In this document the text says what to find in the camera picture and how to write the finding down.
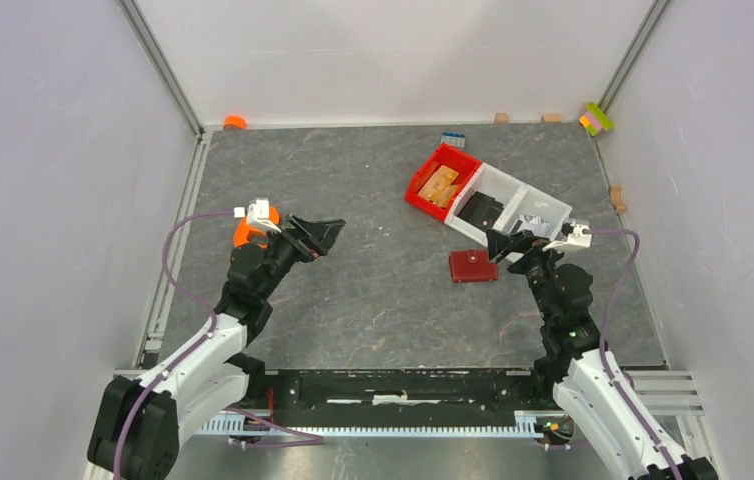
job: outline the orange ball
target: orange ball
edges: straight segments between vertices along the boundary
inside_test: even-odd
[[[224,119],[224,130],[244,130],[247,128],[247,122],[242,117],[230,115]]]

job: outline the white wall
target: white wall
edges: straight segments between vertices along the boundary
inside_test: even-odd
[[[724,478],[754,478],[754,2],[672,4],[611,117],[602,153],[671,359]]]
[[[576,118],[650,3],[139,0],[208,125]]]
[[[82,475],[191,147],[114,1],[0,2],[0,479]]]

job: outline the lego brick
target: lego brick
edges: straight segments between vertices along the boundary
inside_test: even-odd
[[[601,111],[600,107],[598,107],[594,103],[587,103],[586,111],[587,113],[591,113],[599,122],[601,122],[601,127],[603,127],[604,130],[612,130],[613,127],[615,127],[615,124],[613,124],[613,121],[610,120],[610,117],[608,117],[603,111]]]
[[[601,121],[598,120],[598,118],[592,112],[586,112],[580,118],[585,118],[586,120],[588,120],[589,123],[592,124],[593,127],[595,127],[595,130],[599,132],[604,129],[604,126],[601,125]]]
[[[594,137],[598,134],[598,130],[596,130],[592,125],[592,122],[590,122],[589,119],[586,118],[586,115],[580,117],[580,124],[583,125],[583,128],[585,128],[587,132],[589,132],[589,135],[592,135]]]
[[[463,150],[465,149],[465,135],[461,133],[444,132],[442,133],[442,143]]]

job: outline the orange object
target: orange object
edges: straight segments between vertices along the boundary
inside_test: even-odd
[[[444,195],[445,191],[450,187],[456,177],[459,176],[459,172],[452,169],[447,165],[442,165],[421,187],[418,191],[418,196],[427,200],[430,203],[439,203],[439,200]]]
[[[613,209],[615,209],[616,214],[621,215],[627,211],[627,205],[621,199],[621,185],[610,187],[610,201],[613,202]]]
[[[247,122],[242,117],[230,115],[224,119],[224,130],[244,130],[245,128],[247,128]]]
[[[271,207],[270,220],[274,225],[280,224],[280,213],[277,209]],[[246,243],[256,243],[262,248],[267,248],[268,245],[263,241],[265,239],[265,232],[257,230],[247,224],[247,217],[242,217],[239,222],[239,226],[236,227],[236,233],[233,235],[233,246],[241,247]]]

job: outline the white container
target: white container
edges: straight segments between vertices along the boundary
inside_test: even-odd
[[[571,214],[570,205],[484,163],[457,195],[445,218],[446,225],[483,246],[487,245],[486,232],[456,216],[474,192],[489,195],[504,205],[504,211],[492,226],[504,234],[512,233],[521,215],[532,215],[550,225],[544,236],[554,240],[559,235],[563,222]],[[521,254],[518,253],[511,253],[506,257],[509,262],[515,262],[519,258]]]

